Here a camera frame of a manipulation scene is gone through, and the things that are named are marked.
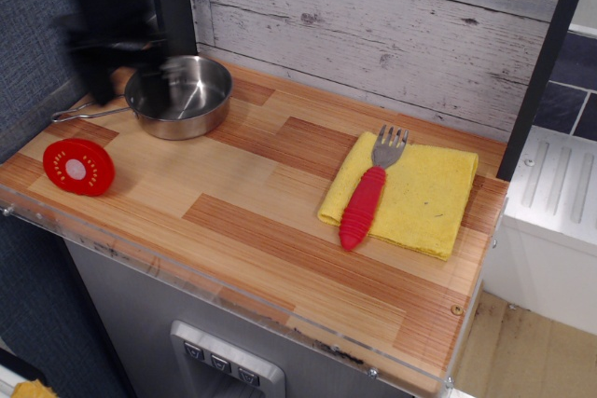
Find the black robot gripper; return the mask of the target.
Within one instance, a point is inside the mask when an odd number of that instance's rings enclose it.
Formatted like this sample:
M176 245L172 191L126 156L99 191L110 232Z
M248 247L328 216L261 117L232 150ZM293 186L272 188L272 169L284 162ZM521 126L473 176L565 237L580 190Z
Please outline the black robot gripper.
M162 36L148 20L151 0L75 0L76 12L63 19L70 55L89 59L78 64L81 80L99 105L116 96L111 73L101 63L145 66L144 80L167 86L180 84L186 76L184 56L166 58Z

